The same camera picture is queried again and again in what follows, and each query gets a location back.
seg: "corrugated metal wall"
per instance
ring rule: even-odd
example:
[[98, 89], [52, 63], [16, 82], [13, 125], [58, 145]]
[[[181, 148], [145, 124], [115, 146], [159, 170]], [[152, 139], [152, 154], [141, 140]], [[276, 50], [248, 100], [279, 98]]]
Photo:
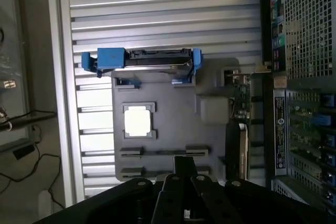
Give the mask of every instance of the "corrugated metal wall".
[[[261, 62], [259, 0], [67, 0], [71, 19], [77, 117], [72, 115], [72, 146], [80, 147], [77, 194], [85, 196], [119, 182], [114, 171], [111, 80], [81, 69], [80, 54], [98, 47], [194, 48], [205, 57]], [[66, 22], [62, 10], [63, 22]]]

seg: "floor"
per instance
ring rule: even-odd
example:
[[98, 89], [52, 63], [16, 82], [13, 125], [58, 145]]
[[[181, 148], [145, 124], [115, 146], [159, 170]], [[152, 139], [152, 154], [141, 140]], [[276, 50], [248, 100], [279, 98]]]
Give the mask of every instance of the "floor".
[[[27, 71], [30, 103], [33, 108], [56, 111], [55, 82], [48, 0], [20, 0], [24, 34], [27, 45]], [[41, 153], [60, 154], [57, 119], [39, 123], [42, 142], [38, 145]], [[33, 152], [19, 161], [0, 164], [0, 172], [15, 178], [29, 173], [37, 160]], [[0, 219], [6, 223], [32, 223], [38, 220], [38, 195], [47, 189], [58, 171], [58, 159], [45, 157], [39, 163], [37, 172], [20, 183], [11, 183], [0, 195]], [[0, 178], [0, 190], [7, 180]], [[53, 187], [55, 198], [64, 205], [62, 176]]]

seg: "bolt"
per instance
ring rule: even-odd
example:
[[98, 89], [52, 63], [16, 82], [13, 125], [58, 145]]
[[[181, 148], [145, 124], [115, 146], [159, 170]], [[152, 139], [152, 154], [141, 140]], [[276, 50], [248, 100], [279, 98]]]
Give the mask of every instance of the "bolt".
[[239, 181], [232, 181], [231, 184], [234, 186], [241, 186], [241, 183]]
[[205, 177], [204, 177], [204, 176], [197, 176], [196, 178], [197, 178], [198, 180], [202, 180], [202, 181], [205, 180]]

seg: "screw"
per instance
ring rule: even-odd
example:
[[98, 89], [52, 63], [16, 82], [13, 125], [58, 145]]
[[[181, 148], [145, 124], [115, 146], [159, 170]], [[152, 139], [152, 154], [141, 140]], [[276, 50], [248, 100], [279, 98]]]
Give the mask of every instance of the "screw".
[[197, 176], [196, 178], [197, 178], [198, 180], [202, 180], [202, 181], [205, 180], [205, 177], [204, 177], [204, 176]]
[[232, 181], [231, 184], [234, 186], [241, 186], [241, 183], [239, 181]]

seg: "metal panel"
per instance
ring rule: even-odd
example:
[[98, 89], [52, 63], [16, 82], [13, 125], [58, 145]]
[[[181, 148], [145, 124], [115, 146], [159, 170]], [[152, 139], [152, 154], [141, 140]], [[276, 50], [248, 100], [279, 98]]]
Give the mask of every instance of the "metal panel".
[[50, 8], [52, 17], [61, 14], [52, 26], [62, 23], [63, 47], [54, 44], [54, 57], [64, 65], [55, 72], [66, 80], [58, 104], [69, 120], [61, 142], [73, 160], [73, 178], [66, 179], [74, 179], [75, 202], [119, 183], [106, 177], [114, 166], [111, 80], [83, 71], [81, 52], [200, 47], [206, 58], [229, 58], [235, 66], [261, 62], [259, 0], [59, 0]]

